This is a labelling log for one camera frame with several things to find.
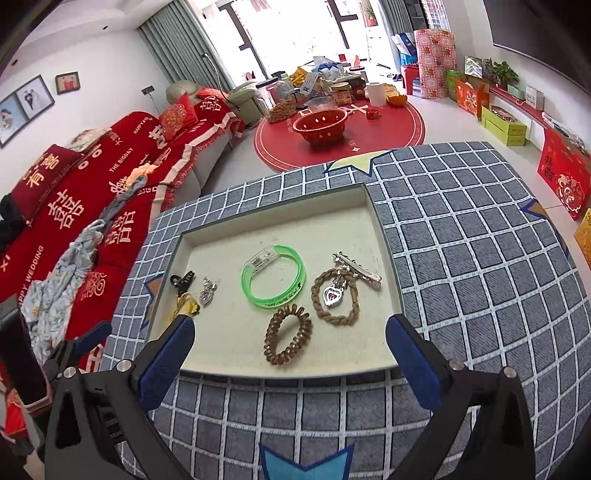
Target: gray curtain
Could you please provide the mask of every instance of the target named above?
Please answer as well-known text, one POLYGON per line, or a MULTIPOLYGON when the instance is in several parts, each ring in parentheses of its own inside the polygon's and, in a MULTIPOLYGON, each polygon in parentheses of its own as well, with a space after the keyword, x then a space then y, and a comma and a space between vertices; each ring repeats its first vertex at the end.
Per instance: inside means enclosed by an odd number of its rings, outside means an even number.
POLYGON ((392 35, 414 31, 404 0, 379 0, 392 35))
POLYGON ((217 68, 222 90, 230 92, 234 87, 207 32, 184 0, 173 0, 138 31, 170 83, 192 80, 219 88, 215 69, 202 57, 207 54, 217 68))

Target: round rug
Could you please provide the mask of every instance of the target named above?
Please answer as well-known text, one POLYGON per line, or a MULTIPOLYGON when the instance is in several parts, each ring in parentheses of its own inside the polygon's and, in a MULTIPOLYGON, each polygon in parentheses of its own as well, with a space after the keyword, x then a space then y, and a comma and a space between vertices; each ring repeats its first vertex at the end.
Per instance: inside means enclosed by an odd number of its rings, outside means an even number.
POLYGON ((332 160, 379 150, 420 145, 425 139, 425 123, 410 103, 404 108, 390 105, 379 108, 380 117, 367 120, 366 100, 358 100, 345 126, 345 140, 329 147, 313 148, 294 132, 293 123, 309 110, 298 112, 276 124, 263 119, 256 129, 255 150, 274 170, 288 171, 327 163, 332 160))

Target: braided bracelet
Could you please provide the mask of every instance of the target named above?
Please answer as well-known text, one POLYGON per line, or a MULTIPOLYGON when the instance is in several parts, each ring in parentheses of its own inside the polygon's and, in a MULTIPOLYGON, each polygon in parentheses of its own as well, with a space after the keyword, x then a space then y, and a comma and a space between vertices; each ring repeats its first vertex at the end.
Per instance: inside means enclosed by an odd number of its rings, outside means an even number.
POLYGON ((352 324, 359 315, 359 302, 358 302, 358 292, 357 292, 357 285, 355 285, 355 279, 353 278, 353 274, 346 270, 340 270, 337 268, 331 268, 327 270, 323 274, 321 274, 316 280, 314 280, 314 285, 311 288, 312 292, 312 303, 314 304, 314 310, 318 314, 318 317, 321 319, 326 320, 333 325, 350 325, 352 324), (329 312, 325 311, 320 304, 320 287, 322 284, 331 278, 338 277, 341 275, 347 285, 349 285, 349 289, 351 290, 351 300, 353 301, 353 308, 348 315, 339 315, 338 317, 332 316, 329 312))

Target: yellow box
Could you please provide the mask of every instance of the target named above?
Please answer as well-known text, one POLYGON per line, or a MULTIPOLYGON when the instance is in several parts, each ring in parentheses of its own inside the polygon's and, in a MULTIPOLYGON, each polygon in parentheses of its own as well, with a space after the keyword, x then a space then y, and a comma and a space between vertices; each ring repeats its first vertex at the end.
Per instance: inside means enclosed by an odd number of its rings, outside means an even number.
MULTIPOLYGON (((505 112, 502 108, 497 107, 496 105, 494 106, 494 108, 502 111, 503 113, 505 113, 508 116, 513 117, 510 113, 505 112)), ((487 119, 490 123, 495 125, 505 135, 512 135, 512 136, 523 135, 523 136, 525 136, 525 134, 527 133, 527 125, 526 124, 524 124, 520 121, 508 122, 507 120, 503 120, 500 116, 495 115, 493 112, 491 112, 490 109, 488 109, 486 107, 482 107, 482 121, 484 121, 484 119, 487 119)))
POLYGON ((489 132, 493 133, 499 140, 501 140, 507 147, 523 147, 525 145, 525 134, 522 135, 508 135, 499 127, 497 127, 490 119, 484 116, 485 108, 482 108, 482 126, 489 132))
POLYGON ((579 248, 591 267, 591 208, 587 209, 579 228, 574 233, 574 239, 579 244, 579 248))

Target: cardboard box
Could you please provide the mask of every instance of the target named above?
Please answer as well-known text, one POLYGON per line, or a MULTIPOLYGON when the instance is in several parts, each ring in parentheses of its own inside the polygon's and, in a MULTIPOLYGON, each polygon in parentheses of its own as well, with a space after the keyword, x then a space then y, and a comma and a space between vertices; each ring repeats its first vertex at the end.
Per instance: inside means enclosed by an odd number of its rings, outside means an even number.
POLYGON ((525 101, 536 110, 544 110, 544 94, 529 85, 525 88, 525 101))
POLYGON ((579 244, 587 265, 591 267, 591 208, 587 209, 583 221, 574 233, 574 239, 579 244))
POLYGON ((523 124, 510 113, 500 107, 491 106, 496 112, 499 112, 504 118, 486 107, 482 108, 482 126, 495 134, 507 147, 523 147, 525 145, 525 135, 527 125, 523 124))
POLYGON ((453 81, 456 84, 457 105, 480 120, 482 107, 488 107, 490 103, 490 84, 464 74, 460 79, 454 78, 453 81))
POLYGON ((591 194, 591 157, 554 128, 546 128, 538 174, 573 220, 584 212, 591 194))

